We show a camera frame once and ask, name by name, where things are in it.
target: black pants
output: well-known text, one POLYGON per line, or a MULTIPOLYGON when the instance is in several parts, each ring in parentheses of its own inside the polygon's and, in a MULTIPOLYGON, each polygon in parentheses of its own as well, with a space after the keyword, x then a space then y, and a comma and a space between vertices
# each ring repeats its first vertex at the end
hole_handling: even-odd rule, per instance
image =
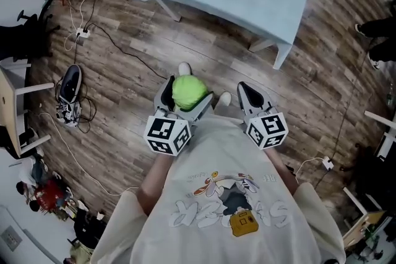
POLYGON ((75 217, 74 232, 78 240, 90 249, 95 249, 100 237, 106 229, 106 223, 92 217, 90 221, 85 219, 87 212, 78 209, 75 217))
MULTIPOLYGON (((32 137, 34 137, 34 132, 32 129, 27 129, 24 133, 22 133, 19 136, 19 143, 24 144, 27 143, 28 140, 30 140, 32 137)), ((10 139, 10 136, 8 134, 8 131, 6 127, 0 126, 0 147, 3 147, 7 150, 7 152, 16 160, 19 160, 19 156, 17 152, 15 151, 14 145, 12 144, 12 141, 10 139)), ((36 154, 36 149, 32 148, 28 152, 22 154, 20 158, 27 158, 29 156, 35 155, 36 154)))
POLYGON ((396 18, 373 20, 363 24, 360 30, 370 38, 388 38, 369 50, 373 61, 396 61, 396 18))

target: electrical outlet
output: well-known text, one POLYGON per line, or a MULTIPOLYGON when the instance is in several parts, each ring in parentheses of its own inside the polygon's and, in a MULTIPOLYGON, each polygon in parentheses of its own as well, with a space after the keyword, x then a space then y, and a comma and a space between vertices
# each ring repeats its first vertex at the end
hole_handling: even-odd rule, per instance
POLYGON ((334 164, 332 162, 330 162, 330 158, 328 156, 325 156, 323 161, 322 161, 324 167, 330 171, 331 169, 333 169, 334 164))
POLYGON ((91 35, 91 32, 90 32, 90 30, 87 30, 87 32, 84 32, 83 28, 78 28, 76 35, 80 36, 81 38, 88 38, 91 35))

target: person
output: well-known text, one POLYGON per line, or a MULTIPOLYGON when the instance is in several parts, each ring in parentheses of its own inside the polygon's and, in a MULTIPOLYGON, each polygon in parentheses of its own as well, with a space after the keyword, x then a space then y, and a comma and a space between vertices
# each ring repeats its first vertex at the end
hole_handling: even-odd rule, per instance
MULTIPOLYGON (((32 129, 27 129, 24 133, 19 135, 19 143, 21 145, 28 143, 31 138, 38 138, 37 133, 32 129)), ((0 148, 5 148, 7 152, 16 160, 20 158, 28 158, 34 154, 39 154, 41 157, 44 156, 44 151, 41 147, 35 147, 31 150, 27 151, 24 154, 21 154, 19 157, 17 152, 15 151, 14 145, 12 144, 11 138, 8 134, 7 128, 4 126, 0 126, 0 148)))
POLYGON ((386 37, 384 42, 375 45, 368 52, 368 59, 374 69, 379 69, 379 61, 396 61, 394 48, 396 45, 396 18, 390 17, 373 20, 364 24, 355 24, 355 30, 366 38, 386 37))
POLYGON ((74 222, 75 236, 79 240, 70 249, 71 257, 65 258, 63 264, 89 264, 92 252, 106 228, 103 221, 104 214, 98 213, 97 217, 88 217, 88 208, 78 200, 77 215, 74 222))
POLYGON ((33 156, 22 159, 19 169, 20 182, 17 183, 17 191, 21 195, 26 196, 26 204, 29 203, 35 189, 39 185, 46 183, 46 172, 48 172, 48 167, 46 167, 40 156, 39 159, 33 156))
POLYGON ((136 194, 122 194, 91 263, 345 263, 313 186, 222 117, 230 96, 177 158, 158 155, 136 194))

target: white t-shirt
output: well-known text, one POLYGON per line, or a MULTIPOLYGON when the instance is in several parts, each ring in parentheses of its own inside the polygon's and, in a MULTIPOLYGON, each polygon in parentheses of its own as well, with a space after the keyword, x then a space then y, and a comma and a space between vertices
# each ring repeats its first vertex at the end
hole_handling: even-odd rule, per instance
POLYGON ((33 165, 36 163, 36 160, 31 156, 28 158, 22 159, 22 164, 19 169, 19 178, 22 182, 26 183, 30 186, 37 186, 36 181, 32 177, 33 165))
POLYGON ((342 237, 312 186, 293 198, 266 154, 240 128, 212 117, 199 122, 148 218, 133 193, 123 194, 91 263, 328 259, 345 262, 342 237))

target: black and white sneaker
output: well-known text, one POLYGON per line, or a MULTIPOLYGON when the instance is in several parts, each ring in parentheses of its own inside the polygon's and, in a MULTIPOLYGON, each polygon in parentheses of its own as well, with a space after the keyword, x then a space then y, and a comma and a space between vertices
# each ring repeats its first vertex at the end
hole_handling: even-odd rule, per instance
POLYGON ((370 53, 369 53, 369 52, 368 52, 368 54, 367 54, 367 58, 369 59, 372 68, 374 68, 374 69, 379 69, 379 61, 373 61, 373 60, 370 58, 370 53))
POLYGON ((360 33, 361 35, 365 36, 366 38, 368 37, 361 31, 361 24, 355 24, 355 31, 360 33))

